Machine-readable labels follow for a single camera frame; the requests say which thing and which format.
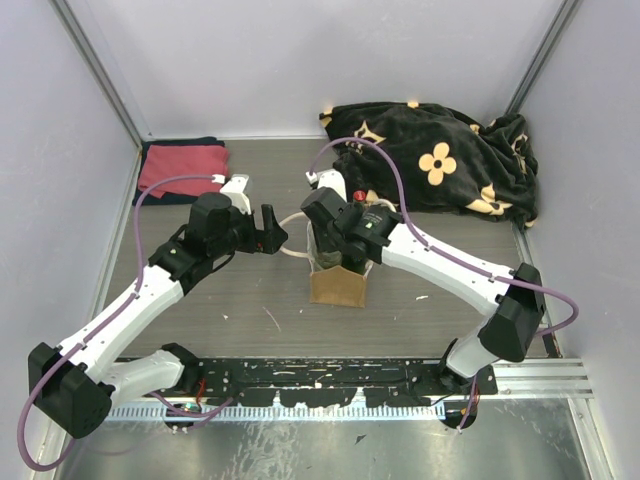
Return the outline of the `cola glass bottle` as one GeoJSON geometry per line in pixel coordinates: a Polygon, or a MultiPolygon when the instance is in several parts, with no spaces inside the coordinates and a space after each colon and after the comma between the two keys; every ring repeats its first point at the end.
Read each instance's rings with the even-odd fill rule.
{"type": "Polygon", "coordinates": [[[353,200],[360,204],[367,202],[367,193],[363,190],[357,190],[353,193],[353,200]]]}

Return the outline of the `brown canvas bag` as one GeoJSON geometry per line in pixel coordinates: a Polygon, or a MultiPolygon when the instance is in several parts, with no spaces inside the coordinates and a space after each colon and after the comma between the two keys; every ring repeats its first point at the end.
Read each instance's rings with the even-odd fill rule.
{"type": "Polygon", "coordinates": [[[375,264],[382,262],[382,250],[390,245],[389,236],[400,223],[397,212],[384,204],[364,204],[365,212],[353,230],[355,240],[366,246],[366,265],[339,265],[314,272],[309,244],[313,238],[311,222],[307,219],[307,247],[296,255],[310,264],[310,301],[315,304],[362,308],[365,306],[367,278],[375,264]]]}

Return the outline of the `green bottle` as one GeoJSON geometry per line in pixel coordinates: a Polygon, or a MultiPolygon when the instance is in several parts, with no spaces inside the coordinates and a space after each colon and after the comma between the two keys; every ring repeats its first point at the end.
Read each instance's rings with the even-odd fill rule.
{"type": "Polygon", "coordinates": [[[339,266],[342,262],[340,251],[324,252],[314,240],[311,240],[309,244],[309,253],[311,254],[311,265],[314,272],[339,266]]]}

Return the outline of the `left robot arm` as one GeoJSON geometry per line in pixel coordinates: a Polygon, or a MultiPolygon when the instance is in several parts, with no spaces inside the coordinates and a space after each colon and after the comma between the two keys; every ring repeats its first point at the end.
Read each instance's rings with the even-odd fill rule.
{"type": "Polygon", "coordinates": [[[170,389],[196,392],[203,377],[199,359],[169,343],[127,365],[116,361],[127,346],[200,281],[238,252],[272,255],[288,235],[271,205],[261,207],[263,226],[240,194],[206,193],[192,205],[187,223],[161,244],[129,289],[83,329],[28,356],[35,406],[74,439],[96,430],[110,410],[140,396],[170,389]]]}

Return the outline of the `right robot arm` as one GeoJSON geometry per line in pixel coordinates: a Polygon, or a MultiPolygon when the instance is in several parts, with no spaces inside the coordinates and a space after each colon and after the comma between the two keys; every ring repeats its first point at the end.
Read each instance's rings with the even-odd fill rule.
{"type": "Polygon", "coordinates": [[[364,206],[321,187],[301,204],[321,252],[338,252],[345,267],[367,262],[397,268],[456,295],[484,319],[453,340],[438,364],[437,380],[449,393],[468,390],[474,376],[497,360],[526,357],[545,311],[539,271],[526,263],[512,270],[485,262],[417,228],[383,205],[364,206]]]}

